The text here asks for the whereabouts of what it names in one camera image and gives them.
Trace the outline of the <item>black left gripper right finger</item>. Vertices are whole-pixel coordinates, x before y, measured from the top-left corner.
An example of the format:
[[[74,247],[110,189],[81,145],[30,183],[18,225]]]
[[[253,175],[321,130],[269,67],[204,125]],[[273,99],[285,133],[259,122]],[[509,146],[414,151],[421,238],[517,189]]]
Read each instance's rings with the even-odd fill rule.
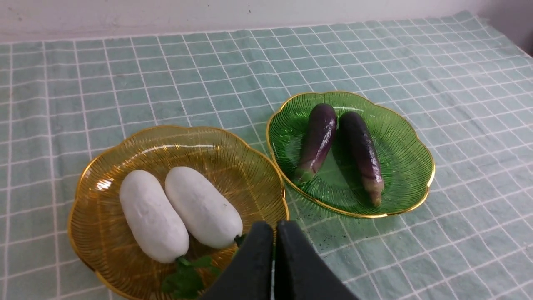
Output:
[[[279,221],[276,231],[276,300],[358,299],[317,254],[297,222]]]

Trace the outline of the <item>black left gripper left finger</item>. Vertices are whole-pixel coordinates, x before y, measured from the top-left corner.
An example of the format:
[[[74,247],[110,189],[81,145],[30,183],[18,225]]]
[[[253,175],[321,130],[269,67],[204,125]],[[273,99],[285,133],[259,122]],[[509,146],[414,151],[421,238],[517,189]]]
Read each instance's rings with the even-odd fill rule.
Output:
[[[274,230],[265,221],[252,224],[232,262],[200,296],[201,300],[269,300]]]

